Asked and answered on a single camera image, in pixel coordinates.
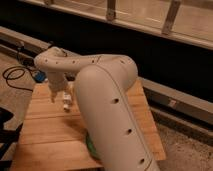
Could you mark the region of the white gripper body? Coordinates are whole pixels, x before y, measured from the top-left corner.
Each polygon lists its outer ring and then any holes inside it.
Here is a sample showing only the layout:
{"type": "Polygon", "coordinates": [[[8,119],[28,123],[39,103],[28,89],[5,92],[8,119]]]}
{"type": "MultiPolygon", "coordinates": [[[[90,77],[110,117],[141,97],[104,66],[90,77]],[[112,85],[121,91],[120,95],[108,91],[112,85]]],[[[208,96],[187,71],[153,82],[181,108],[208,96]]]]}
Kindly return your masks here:
{"type": "Polygon", "coordinates": [[[49,88],[52,93],[60,91],[70,92],[68,81],[63,73],[48,72],[47,78],[49,81],[49,88]]]}

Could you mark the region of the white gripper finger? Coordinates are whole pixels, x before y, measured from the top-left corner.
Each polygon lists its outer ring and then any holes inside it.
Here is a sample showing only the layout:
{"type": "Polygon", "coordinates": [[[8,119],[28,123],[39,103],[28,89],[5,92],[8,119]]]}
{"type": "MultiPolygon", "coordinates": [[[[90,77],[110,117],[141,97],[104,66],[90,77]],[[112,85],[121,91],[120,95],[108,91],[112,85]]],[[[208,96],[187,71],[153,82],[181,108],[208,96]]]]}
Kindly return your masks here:
{"type": "Polygon", "coordinates": [[[72,83],[69,84],[69,93],[70,93],[71,95],[74,95],[74,86],[73,86],[72,83]]]}
{"type": "Polygon", "coordinates": [[[57,97],[57,92],[51,92],[51,102],[55,102],[55,98],[57,97]]]}

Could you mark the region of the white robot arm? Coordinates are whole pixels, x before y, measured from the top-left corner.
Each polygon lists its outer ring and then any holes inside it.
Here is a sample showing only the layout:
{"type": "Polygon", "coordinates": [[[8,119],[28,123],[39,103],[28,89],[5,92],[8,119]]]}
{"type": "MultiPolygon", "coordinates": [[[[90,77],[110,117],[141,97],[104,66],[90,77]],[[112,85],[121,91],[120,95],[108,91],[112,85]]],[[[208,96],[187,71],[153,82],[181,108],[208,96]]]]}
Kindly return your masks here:
{"type": "Polygon", "coordinates": [[[138,77],[126,55],[67,56],[52,47],[34,59],[51,96],[76,96],[87,130],[106,171],[160,171],[130,107],[126,91],[138,77]]]}

